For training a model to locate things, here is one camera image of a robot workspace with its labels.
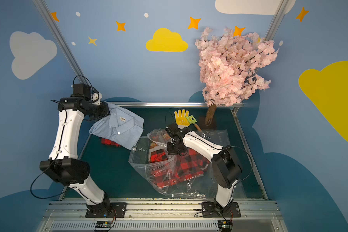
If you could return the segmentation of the clear plastic vacuum bag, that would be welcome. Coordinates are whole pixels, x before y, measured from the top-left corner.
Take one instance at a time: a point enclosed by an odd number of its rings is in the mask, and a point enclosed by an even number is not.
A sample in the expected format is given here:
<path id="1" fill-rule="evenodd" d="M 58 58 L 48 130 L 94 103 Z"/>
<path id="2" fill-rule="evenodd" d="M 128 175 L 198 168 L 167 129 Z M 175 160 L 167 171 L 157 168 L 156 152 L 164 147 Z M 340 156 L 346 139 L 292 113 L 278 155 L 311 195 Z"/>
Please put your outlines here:
<path id="1" fill-rule="evenodd" d="M 201 177 L 196 177 L 189 181 L 181 182 L 163 189 L 159 189 L 154 186 L 148 179 L 148 170 L 149 167 L 152 166 L 149 161 L 149 156 L 151 152 L 160 149 L 164 149 L 168 154 L 166 148 L 157 146 L 155 143 L 152 143 L 148 139 L 148 136 L 141 137 L 130 152 L 129 164 L 153 187 L 156 192 L 161 195 L 161 197 L 198 199 L 215 197 L 218 184 L 213 175 L 211 162 L 204 175 Z"/>

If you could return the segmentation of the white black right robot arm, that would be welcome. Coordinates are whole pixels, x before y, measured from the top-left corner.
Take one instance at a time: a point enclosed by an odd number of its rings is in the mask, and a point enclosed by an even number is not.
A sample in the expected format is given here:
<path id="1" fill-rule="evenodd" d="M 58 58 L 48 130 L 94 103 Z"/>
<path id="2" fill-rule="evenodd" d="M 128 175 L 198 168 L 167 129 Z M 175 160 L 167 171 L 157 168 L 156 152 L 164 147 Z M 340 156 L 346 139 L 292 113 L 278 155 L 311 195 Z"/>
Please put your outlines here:
<path id="1" fill-rule="evenodd" d="M 181 155 L 193 149 L 212 163 L 214 178 L 218 184 L 215 205 L 220 211 L 231 208 L 233 193 L 243 173 L 241 162 L 232 146 L 214 144 L 187 127 L 180 129 L 175 123 L 165 128 L 171 138 L 168 153 Z"/>

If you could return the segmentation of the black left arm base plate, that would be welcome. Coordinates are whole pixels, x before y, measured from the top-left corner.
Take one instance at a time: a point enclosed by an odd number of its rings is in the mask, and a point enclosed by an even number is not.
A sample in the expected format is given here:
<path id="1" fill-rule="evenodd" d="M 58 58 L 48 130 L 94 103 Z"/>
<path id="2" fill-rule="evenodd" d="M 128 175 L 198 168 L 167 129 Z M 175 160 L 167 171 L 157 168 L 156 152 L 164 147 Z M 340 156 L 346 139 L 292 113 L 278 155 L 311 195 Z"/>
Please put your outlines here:
<path id="1" fill-rule="evenodd" d="M 115 202 L 105 206 L 104 204 L 87 205 L 86 218 L 124 218 L 127 203 Z"/>

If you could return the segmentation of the light blue shirt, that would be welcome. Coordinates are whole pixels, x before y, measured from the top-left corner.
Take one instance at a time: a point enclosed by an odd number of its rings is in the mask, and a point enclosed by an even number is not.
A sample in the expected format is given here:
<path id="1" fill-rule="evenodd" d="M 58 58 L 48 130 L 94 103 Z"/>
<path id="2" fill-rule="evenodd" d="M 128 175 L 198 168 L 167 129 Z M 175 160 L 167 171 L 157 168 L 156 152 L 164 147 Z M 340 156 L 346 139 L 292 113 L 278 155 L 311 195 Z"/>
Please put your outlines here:
<path id="1" fill-rule="evenodd" d="M 125 108 L 108 103 L 110 115 L 94 123 L 90 134 L 113 141 L 131 150 L 140 139 L 144 119 Z"/>

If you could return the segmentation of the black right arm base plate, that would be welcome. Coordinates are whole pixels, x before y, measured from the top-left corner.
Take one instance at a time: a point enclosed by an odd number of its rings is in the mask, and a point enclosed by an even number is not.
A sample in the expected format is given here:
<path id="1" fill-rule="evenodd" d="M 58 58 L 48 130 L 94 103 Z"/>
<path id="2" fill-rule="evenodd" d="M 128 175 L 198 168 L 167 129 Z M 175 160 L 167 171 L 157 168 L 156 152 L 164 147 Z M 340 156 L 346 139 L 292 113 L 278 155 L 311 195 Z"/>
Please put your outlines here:
<path id="1" fill-rule="evenodd" d="M 224 217 L 231 218 L 241 217 L 241 210 L 239 204 L 232 202 L 227 207 L 223 208 L 216 202 L 204 201 L 201 203 L 201 210 L 203 217 Z"/>

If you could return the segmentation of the red black plaid shirt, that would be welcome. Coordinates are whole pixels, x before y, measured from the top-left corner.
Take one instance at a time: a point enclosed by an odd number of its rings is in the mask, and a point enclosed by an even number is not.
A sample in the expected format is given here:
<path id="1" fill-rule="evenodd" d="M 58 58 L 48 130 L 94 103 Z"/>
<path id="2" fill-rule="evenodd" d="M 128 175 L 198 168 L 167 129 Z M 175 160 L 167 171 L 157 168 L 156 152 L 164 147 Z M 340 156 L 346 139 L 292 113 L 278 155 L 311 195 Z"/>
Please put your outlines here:
<path id="1" fill-rule="evenodd" d="M 193 149 L 186 155 L 168 155 L 164 149 L 153 151 L 149 156 L 151 167 L 148 179 L 154 186 L 163 189 L 181 182 L 201 177 L 210 161 Z"/>
<path id="2" fill-rule="evenodd" d="M 101 143 L 107 146 L 121 147 L 121 145 L 119 145 L 118 143 L 105 138 L 101 139 Z"/>

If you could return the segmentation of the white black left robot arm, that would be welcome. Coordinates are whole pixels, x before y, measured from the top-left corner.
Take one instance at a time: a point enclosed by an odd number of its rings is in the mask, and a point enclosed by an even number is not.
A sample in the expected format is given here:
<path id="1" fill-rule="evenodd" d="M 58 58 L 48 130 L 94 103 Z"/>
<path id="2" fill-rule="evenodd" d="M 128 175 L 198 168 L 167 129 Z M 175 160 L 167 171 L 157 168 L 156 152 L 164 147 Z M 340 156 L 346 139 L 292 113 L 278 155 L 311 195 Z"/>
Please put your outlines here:
<path id="1" fill-rule="evenodd" d="M 87 205 L 87 218 L 106 218 L 112 206 L 108 195 L 90 175 L 90 165 L 78 158 L 77 144 L 82 121 L 109 116 L 108 105 L 101 102 L 101 94 L 91 84 L 73 84 L 73 94 L 57 101 L 59 125 L 55 144 L 47 160 L 40 162 L 40 170 L 56 183 L 73 189 Z"/>

